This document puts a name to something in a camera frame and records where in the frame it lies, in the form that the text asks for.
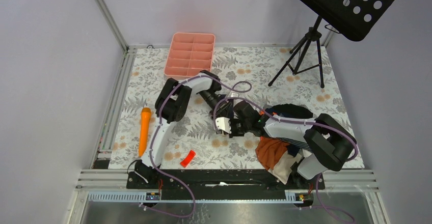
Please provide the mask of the orange toy microphone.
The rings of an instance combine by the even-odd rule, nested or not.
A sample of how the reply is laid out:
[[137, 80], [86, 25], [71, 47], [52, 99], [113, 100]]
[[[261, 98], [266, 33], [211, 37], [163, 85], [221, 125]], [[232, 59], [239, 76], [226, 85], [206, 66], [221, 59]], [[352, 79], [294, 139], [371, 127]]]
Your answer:
[[151, 109], [148, 107], [143, 107], [141, 111], [140, 140], [138, 146], [139, 157], [142, 157], [147, 149], [148, 131], [151, 116]]

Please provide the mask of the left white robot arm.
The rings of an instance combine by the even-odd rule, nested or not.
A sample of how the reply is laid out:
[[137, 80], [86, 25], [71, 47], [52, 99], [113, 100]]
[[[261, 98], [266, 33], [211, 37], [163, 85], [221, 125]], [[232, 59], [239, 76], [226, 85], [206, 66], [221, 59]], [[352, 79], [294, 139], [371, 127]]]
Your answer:
[[221, 89], [219, 77], [206, 70], [185, 80], [167, 79], [155, 103], [159, 124], [152, 134], [150, 145], [137, 161], [134, 170], [144, 188], [151, 189], [157, 185], [155, 168], [161, 164], [168, 132], [184, 117], [191, 95], [199, 94], [215, 113], [211, 118], [215, 120], [214, 128], [218, 133], [231, 133], [228, 117], [232, 115], [232, 104], [221, 102], [222, 97], [216, 94]]

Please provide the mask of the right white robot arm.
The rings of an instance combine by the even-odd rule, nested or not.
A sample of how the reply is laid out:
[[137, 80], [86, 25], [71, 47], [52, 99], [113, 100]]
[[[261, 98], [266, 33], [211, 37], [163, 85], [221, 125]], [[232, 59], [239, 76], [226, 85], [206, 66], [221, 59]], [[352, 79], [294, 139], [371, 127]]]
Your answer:
[[282, 104], [258, 109], [251, 102], [232, 105], [220, 101], [213, 110], [216, 129], [230, 137], [255, 136], [284, 139], [289, 144], [310, 152], [295, 167], [292, 182], [296, 188], [305, 189], [312, 178], [324, 171], [340, 171], [342, 166], [356, 157], [355, 138], [333, 117], [320, 114], [317, 118], [308, 109]]

